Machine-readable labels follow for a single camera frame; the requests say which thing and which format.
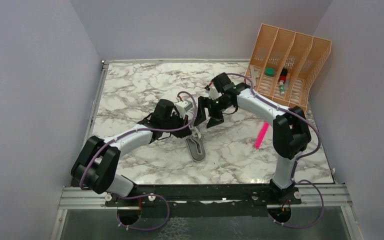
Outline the white shoelace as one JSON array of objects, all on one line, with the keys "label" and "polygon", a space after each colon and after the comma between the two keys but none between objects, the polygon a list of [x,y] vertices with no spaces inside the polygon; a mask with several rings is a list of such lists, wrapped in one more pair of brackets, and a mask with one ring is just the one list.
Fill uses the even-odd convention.
[{"label": "white shoelace", "polygon": [[194,141],[198,141],[202,138],[202,134],[200,132],[200,129],[198,127],[193,127],[191,130],[191,136],[190,138]]}]

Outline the grey canvas sneaker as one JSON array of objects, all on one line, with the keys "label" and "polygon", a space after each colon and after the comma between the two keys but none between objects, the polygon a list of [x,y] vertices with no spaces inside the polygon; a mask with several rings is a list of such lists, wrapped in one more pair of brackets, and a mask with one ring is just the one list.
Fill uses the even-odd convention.
[{"label": "grey canvas sneaker", "polygon": [[185,138],[186,145],[189,149],[190,156],[195,162],[202,162],[206,157],[206,152],[204,149],[203,139],[195,141],[191,139],[191,136]]}]

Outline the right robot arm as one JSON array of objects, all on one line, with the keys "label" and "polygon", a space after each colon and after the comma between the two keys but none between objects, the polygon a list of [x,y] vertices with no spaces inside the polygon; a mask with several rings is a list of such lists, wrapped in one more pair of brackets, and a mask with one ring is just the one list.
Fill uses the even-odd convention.
[{"label": "right robot arm", "polygon": [[295,186],[298,160],[303,157],[312,140],[310,123],[302,108],[287,108],[257,93],[252,80],[235,84],[231,73],[220,73],[210,84],[219,94],[215,99],[200,96],[195,125],[207,122],[211,128],[224,122],[224,110],[235,107],[250,112],[272,128],[272,146],[277,153],[274,175],[269,182],[269,199],[280,204],[286,200]]}]

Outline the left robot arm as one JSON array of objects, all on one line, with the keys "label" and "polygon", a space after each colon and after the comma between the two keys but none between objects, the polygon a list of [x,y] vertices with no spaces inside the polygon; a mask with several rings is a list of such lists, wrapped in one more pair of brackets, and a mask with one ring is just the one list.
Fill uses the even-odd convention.
[{"label": "left robot arm", "polygon": [[157,141],[163,133],[176,138],[190,136],[192,130],[189,125],[194,121],[195,106],[194,100],[174,103],[161,99],[152,113],[128,131],[105,139],[91,136],[80,151],[70,171],[71,176],[82,189],[97,194],[117,194],[124,205],[132,205],[137,200],[135,183],[116,174],[120,158]]}]

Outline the grey card pieces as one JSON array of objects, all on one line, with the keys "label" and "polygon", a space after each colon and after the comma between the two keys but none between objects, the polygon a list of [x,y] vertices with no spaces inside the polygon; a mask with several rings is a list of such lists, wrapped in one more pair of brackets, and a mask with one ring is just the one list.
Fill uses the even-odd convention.
[{"label": "grey card pieces", "polygon": [[260,79],[260,70],[261,69],[255,65],[251,64],[249,66],[249,75],[254,82],[257,82]]}]

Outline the pink plastic bar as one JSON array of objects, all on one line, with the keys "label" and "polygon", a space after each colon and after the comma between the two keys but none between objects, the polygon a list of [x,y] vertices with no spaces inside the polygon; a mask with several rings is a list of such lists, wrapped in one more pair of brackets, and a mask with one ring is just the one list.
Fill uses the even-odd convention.
[{"label": "pink plastic bar", "polygon": [[269,129],[270,124],[268,122],[264,122],[254,143],[254,147],[256,149],[259,149],[261,144],[263,143],[263,140],[267,134],[267,131]]}]

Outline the green round cap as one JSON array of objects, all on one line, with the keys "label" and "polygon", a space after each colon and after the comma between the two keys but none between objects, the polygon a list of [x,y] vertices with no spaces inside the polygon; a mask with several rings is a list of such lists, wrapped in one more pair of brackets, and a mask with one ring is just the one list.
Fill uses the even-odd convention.
[{"label": "green round cap", "polygon": [[274,77],[276,74],[276,70],[274,68],[269,67],[265,69],[264,74],[268,77]]}]

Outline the white green tube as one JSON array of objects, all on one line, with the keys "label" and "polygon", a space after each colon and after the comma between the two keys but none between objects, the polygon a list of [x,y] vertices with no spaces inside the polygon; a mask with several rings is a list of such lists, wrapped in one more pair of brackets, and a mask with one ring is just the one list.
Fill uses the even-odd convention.
[{"label": "white green tube", "polygon": [[283,81],[279,82],[279,92],[281,96],[285,95],[285,85]]}]

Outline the red black marker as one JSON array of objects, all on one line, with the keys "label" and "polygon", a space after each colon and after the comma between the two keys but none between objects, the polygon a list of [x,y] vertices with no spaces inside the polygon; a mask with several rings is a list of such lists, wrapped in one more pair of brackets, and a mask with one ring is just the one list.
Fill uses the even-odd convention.
[{"label": "red black marker", "polygon": [[288,75],[288,70],[286,68],[283,68],[280,72],[278,82],[279,83],[282,82],[284,84],[286,82],[287,75]]}]

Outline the orange desk organizer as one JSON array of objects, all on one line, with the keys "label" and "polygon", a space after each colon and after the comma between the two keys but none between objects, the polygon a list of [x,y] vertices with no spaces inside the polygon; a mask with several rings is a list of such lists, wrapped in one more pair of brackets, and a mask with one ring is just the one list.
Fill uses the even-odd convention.
[{"label": "orange desk organizer", "polygon": [[[251,79],[249,66],[260,68],[260,77],[253,81],[254,89],[280,105],[308,110],[310,90],[326,63],[332,41],[272,25],[262,24],[250,57],[246,76]],[[274,68],[275,76],[265,75]],[[286,68],[285,95],[280,95],[279,76]]]}]

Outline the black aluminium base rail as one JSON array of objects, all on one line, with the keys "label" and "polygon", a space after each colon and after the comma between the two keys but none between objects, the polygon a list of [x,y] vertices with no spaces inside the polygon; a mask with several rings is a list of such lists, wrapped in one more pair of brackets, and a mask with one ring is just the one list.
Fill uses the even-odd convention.
[{"label": "black aluminium base rail", "polygon": [[310,207],[351,207],[344,184],[303,184],[283,197],[276,197],[266,184],[168,184],[140,185],[130,199],[112,193],[83,191],[65,187],[60,210],[118,210],[144,218],[164,217],[266,217],[270,209]]}]

